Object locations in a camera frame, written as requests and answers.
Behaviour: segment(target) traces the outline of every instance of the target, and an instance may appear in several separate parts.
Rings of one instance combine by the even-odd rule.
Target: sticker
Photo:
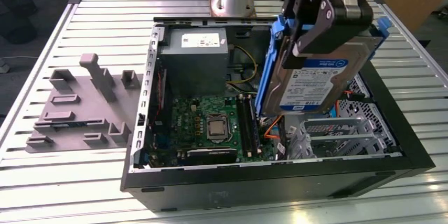
[[[289,131],[288,134],[295,134],[296,133],[297,128],[293,126],[289,126]]]
[[[184,34],[181,47],[220,47],[219,34]]]
[[[331,78],[347,65],[348,60],[307,60],[303,68],[292,72],[280,108],[289,111],[317,109],[333,87]]]
[[[283,155],[285,155],[285,147],[283,146],[280,142],[277,144],[277,150],[281,152]]]

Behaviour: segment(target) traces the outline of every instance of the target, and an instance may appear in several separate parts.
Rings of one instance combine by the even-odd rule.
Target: aluminum table
[[[435,169],[357,198],[152,213],[119,190],[124,148],[28,154],[52,71],[87,75],[79,56],[95,52],[111,74],[143,73],[152,18],[209,15],[208,0],[81,0],[65,8],[0,128],[0,222],[448,223],[447,74],[387,5],[369,3],[375,19],[388,16],[393,22],[372,62]],[[273,16],[280,8],[277,0],[256,0],[259,16]]]

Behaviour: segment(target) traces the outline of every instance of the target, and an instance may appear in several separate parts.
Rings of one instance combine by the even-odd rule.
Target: power supply label
[[[181,47],[220,47],[219,34],[183,34]]]

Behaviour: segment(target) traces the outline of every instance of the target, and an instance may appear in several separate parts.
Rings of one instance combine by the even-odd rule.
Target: hard drive
[[[309,55],[301,69],[284,69],[279,58],[265,92],[257,94],[263,96],[260,115],[325,113],[381,40],[381,37],[353,37],[331,54]]]

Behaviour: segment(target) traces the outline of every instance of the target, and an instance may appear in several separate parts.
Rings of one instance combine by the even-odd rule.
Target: ram slot
[[[252,101],[252,96],[248,95],[247,99],[244,100],[245,102],[245,108],[248,110],[248,120],[249,120],[249,130],[251,130],[251,146],[252,146],[252,153],[253,154],[260,154],[261,149],[260,149],[260,136],[259,136],[259,125],[257,125],[257,118],[255,114],[255,107],[253,107],[253,101]]]
[[[240,124],[241,136],[241,149],[245,157],[252,157],[252,141],[251,141],[251,128],[248,110],[245,109],[245,97],[243,95],[236,97],[236,112],[239,113],[237,122]]]

